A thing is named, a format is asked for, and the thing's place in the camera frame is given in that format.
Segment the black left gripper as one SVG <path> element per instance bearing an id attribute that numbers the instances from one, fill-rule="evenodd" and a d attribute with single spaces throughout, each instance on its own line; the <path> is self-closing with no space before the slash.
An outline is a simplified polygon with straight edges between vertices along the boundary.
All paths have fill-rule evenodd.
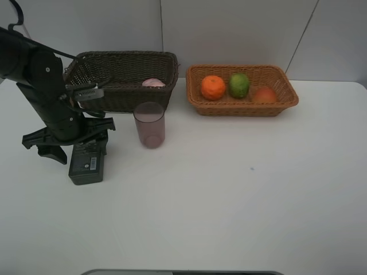
<path id="1" fill-rule="evenodd" d="M 55 134 L 53 134 L 48 127 L 45 127 L 36 132 L 24 135 L 22 137 L 22 145 L 28 150 L 32 146 L 37 146 L 38 155 L 40 157 L 53 159 L 66 165 L 67 155 L 60 146 L 71 146 L 94 140 L 100 148 L 101 154 L 106 156 L 108 143 L 107 130 L 116 130 L 113 118 L 86 118 L 85 130 L 79 137 L 61 141 L 56 138 Z"/>

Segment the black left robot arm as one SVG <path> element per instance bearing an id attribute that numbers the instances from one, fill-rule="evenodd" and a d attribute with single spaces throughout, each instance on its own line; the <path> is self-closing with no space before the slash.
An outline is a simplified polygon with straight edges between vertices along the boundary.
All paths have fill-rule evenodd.
<path id="1" fill-rule="evenodd" d="M 12 80 L 37 112 L 45 128 L 23 136 L 26 149 L 37 146 L 39 156 L 67 163 L 63 146 L 95 141 L 107 153 L 108 131 L 115 130 L 104 112 L 80 108 L 66 86 L 61 59 L 53 50 L 1 29 L 1 77 Z"/>

